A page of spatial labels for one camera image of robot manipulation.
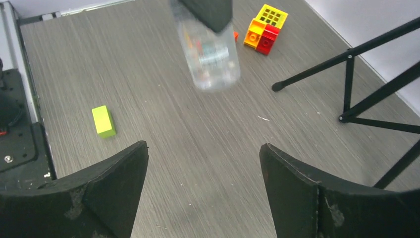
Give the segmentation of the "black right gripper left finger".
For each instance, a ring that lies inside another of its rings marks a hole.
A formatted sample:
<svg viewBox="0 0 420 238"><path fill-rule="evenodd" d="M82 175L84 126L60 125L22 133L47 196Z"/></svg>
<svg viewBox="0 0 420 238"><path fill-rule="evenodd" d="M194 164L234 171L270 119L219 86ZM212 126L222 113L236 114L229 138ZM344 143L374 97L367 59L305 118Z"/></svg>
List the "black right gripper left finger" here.
<svg viewBox="0 0 420 238"><path fill-rule="evenodd" d="M0 193L3 238L128 238L149 162L138 141L35 189Z"/></svg>

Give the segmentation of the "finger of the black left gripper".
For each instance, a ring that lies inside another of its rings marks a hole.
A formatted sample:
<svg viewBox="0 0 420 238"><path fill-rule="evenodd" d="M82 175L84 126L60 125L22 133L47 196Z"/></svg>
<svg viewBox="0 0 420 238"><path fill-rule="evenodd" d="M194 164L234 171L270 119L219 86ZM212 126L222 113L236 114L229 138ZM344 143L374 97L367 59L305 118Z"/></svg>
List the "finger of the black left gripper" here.
<svg viewBox="0 0 420 238"><path fill-rule="evenodd" d="M179 2L215 33L224 31L232 20L232 0L179 0Z"/></svg>

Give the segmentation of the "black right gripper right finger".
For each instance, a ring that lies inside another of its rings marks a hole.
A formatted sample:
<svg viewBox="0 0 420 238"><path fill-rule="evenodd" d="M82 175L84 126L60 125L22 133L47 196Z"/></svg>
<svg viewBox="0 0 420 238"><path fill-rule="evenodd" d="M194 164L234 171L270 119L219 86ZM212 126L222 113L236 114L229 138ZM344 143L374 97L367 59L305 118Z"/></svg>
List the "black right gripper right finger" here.
<svg viewBox="0 0 420 238"><path fill-rule="evenodd" d="M279 238L417 238L420 191L354 183L306 164L272 144L260 164Z"/></svg>

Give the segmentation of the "clear small cup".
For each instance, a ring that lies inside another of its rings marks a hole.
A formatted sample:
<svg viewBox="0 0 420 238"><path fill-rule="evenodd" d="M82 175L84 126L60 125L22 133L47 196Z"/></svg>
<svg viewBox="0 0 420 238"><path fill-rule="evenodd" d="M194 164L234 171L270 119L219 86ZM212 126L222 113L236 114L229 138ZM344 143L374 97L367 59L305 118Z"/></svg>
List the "clear small cup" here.
<svg viewBox="0 0 420 238"><path fill-rule="evenodd" d="M232 24L214 33L178 0L171 0L176 29L194 85L203 91L225 89L240 79Z"/></svg>

